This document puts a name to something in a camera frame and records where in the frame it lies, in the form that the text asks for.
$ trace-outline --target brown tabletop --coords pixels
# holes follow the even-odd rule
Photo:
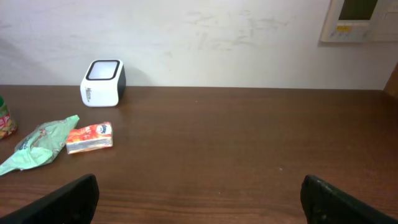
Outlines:
[[[0,177],[0,216],[92,173],[93,223],[306,223],[300,188],[315,174],[398,218],[398,113],[381,91],[128,87],[89,108],[78,86],[0,86],[19,130],[77,114],[110,121],[114,147]]]

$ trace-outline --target white control panel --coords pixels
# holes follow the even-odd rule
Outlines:
[[[321,41],[398,41],[398,0],[331,0]]]

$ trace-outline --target bottle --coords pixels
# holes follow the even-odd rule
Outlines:
[[[10,111],[0,96],[0,139],[17,131],[17,123],[11,118]]]

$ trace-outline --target light green packet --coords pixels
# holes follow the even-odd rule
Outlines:
[[[76,127],[79,116],[44,123],[20,141],[14,154],[0,165],[0,175],[14,169],[31,169],[51,163],[65,146],[70,130]]]

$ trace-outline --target dark display screen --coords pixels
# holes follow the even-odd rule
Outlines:
[[[377,0],[345,0],[339,20],[370,20]]]

